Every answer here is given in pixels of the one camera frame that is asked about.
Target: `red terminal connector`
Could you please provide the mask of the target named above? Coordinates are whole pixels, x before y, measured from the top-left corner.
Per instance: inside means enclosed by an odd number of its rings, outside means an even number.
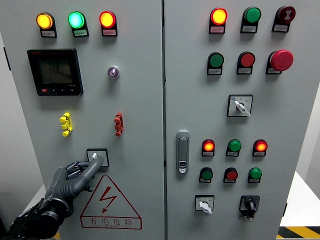
[[[124,120],[122,117],[122,113],[118,112],[114,118],[115,126],[114,129],[116,130],[115,135],[120,137],[120,135],[124,132]]]

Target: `emergency stop button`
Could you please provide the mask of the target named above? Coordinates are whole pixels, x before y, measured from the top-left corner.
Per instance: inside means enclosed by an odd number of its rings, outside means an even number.
[[[294,63],[294,55],[286,49],[281,49],[270,54],[266,74],[281,74],[288,70]]]

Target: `warning sign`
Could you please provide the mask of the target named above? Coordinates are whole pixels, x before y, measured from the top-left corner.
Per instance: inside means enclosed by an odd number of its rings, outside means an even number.
[[[108,175],[103,175],[81,216],[83,228],[142,229],[142,219]]]

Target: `unlit green light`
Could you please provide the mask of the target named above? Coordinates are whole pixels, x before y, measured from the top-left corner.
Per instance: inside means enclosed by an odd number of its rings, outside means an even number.
[[[68,20],[71,27],[75,29],[82,28],[82,26],[85,24],[85,17],[78,11],[70,13]]]

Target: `yellow indicator light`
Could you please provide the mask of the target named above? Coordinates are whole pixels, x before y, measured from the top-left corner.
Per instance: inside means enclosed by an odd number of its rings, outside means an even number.
[[[212,11],[211,20],[216,25],[222,25],[227,21],[228,13],[224,8],[216,8]]]
[[[111,11],[104,11],[100,14],[100,23],[106,28],[112,28],[116,24],[116,16]]]
[[[38,16],[36,16],[36,23],[39,25],[41,29],[50,29],[52,25],[54,24],[53,17],[47,13],[42,12],[39,13]]]

